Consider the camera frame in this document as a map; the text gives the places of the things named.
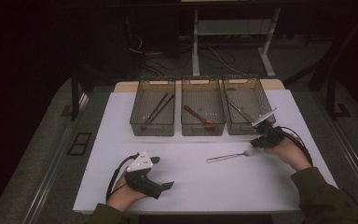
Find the table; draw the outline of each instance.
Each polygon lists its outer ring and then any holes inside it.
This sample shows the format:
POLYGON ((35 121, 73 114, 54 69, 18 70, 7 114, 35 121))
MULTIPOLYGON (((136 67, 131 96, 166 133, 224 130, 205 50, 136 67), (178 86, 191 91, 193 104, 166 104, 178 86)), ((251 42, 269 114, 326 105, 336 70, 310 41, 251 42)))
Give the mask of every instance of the table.
MULTIPOLYGON (((276 125, 294 129, 310 151, 314 165, 333 186, 324 159, 290 91, 277 80, 262 80, 271 107, 279 107, 276 125)), ((136 137, 130 126, 136 82, 118 83, 111 93, 74 210, 91 214, 97 203, 104 203, 110 178, 118 165, 136 152, 148 150, 150 156, 161 157, 149 178, 159 184, 175 181, 158 200, 147 198, 128 211, 134 215, 168 214, 271 214, 296 212, 297 190, 290 175, 294 170, 275 155, 265 153, 253 157, 207 163, 212 157, 241 153, 252 148, 249 141, 256 136, 184 137, 180 125, 180 88, 175 96, 174 137, 136 137)))

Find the silver fork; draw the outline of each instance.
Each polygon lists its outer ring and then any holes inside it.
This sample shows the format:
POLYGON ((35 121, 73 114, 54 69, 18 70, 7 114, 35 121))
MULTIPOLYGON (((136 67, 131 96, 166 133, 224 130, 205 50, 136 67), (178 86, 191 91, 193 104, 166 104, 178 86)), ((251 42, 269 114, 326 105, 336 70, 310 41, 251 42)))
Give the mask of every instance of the silver fork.
POLYGON ((260 153, 260 150, 261 150, 261 148, 249 149, 249 150, 246 150, 239 154, 231 154, 231 155, 226 155, 226 156, 221 156, 221 157, 210 158, 210 159, 206 160, 206 162, 212 163, 212 162, 216 162, 216 161, 223 161, 223 160, 228 160, 231 158, 236 158, 239 156, 251 157, 251 156, 254 156, 255 154, 260 153))

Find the olive green sleeve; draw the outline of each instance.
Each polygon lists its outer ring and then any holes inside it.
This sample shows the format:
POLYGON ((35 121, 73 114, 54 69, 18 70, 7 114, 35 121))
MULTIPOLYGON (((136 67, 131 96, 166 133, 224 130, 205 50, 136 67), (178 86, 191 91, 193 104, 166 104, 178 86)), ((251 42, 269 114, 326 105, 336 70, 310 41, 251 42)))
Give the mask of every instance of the olive green sleeve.
POLYGON ((329 185, 318 168, 292 175, 307 224, 358 223, 358 207, 348 195, 329 185))
POLYGON ((98 203, 94 213, 86 224, 119 224, 123 217, 124 214, 117 209, 98 203))

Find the person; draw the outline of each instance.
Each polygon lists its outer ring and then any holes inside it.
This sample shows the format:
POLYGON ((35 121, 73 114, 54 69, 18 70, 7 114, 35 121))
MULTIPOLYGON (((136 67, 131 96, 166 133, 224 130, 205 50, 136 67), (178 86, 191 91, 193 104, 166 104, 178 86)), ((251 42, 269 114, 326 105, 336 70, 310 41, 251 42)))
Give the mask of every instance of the person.
MULTIPOLYGON (((265 148, 267 153, 274 153, 289 164, 296 173, 292 180, 299 193, 299 207, 304 212, 307 224, 357 224, 358 208, 352 206, 351 199, 345 192, 329 185, 319 172, 307 160, 304 153, 288 138, 279 145, 265 148)), ((115 189, 125 185, 122 174, 115 189)), ((115 191, 106 204, 99 203, 87 224, 118 224, 124 217, 124 212, 136 201, 147 197, 125 185, 115 191)))

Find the fork handle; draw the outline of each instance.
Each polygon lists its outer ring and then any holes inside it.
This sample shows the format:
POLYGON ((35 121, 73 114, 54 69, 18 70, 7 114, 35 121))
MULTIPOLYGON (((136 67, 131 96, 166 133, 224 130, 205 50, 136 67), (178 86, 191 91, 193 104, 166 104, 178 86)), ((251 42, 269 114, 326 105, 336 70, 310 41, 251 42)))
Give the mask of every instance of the fork handle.
POLYGON ((206 160, 206 162, 208 163, 212 163, 212 162, 216 162, 216 161, 223 161, 223 160, 228 160, 231 158, 235 158, 235 157, 239 157, 242 156, 243 154, 233 154, 233 155, 227 155, 227 156, 222 156, 222 157, 215 157, 215 158, 210 158, 208 160, 206 160))

